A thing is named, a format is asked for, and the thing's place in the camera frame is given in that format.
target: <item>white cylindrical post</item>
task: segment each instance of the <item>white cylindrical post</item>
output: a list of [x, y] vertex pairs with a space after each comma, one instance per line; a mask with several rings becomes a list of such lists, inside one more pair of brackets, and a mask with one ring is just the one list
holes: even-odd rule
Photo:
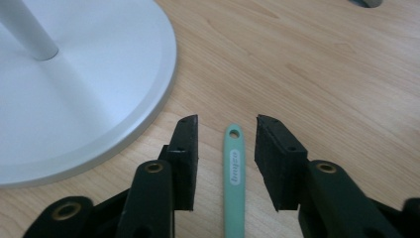
[[36, 60], [49, 60], [58, 47], [22, 0], [0, 0], [0, 22]]

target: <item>white pole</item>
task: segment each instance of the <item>white pole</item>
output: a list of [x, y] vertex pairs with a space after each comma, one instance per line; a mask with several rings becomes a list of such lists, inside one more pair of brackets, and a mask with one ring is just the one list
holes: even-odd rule
[[22, 0], [0, 0], [0, 22], [36, 60], [49, 60], [58, 53], [58, 47]]

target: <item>dark object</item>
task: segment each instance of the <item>dark object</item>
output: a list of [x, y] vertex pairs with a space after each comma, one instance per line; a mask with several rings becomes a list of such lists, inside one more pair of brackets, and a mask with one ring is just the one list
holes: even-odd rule
[[198, 117], [181, 119], [158, 160], [141, 164], [133, 184], [93, 206], [70, 196], [47, 207], [24, 237], [174, 237], [174, 210], [192, 210]]
[[256, 163], [274, 208], [296, 210], [304, 237], [420, 237], [420, 198], [402, 211], [367, 198], [338, 165], [307, 159], [277, 119], [259, 115]]

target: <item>wood grain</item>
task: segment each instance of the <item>wood grain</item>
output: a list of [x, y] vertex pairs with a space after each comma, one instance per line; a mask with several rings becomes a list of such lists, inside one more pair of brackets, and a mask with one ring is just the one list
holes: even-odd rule
[[370, 197], [400, 208], [420, 196], [420, 3], [383, 0], [157, 0], [178, 45], [176, 84], [154, 124], [118, 156], [82, 175], [0, 190], [0, 237], [21, 237], [69, 195], [95, 203], [130, 186], [176, 121], [199, 115], [193, 212], [177, 237], [223, 237], [224, 129], [247, 144], [247, 237], [302, 237], [297, 212], [275, 212], [254, 162], [256, 117], [281, 120], [311, 160], [342, 166]]

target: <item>white disc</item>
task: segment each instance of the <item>white disc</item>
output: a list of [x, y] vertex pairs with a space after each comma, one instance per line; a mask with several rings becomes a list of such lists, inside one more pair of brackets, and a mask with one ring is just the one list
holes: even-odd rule
[[74, 176], [132, 143], [168, 99], [173, 28], [152, 0], [26, 1], [59, 47], [36, 61], [0, 24], [0, 186]]

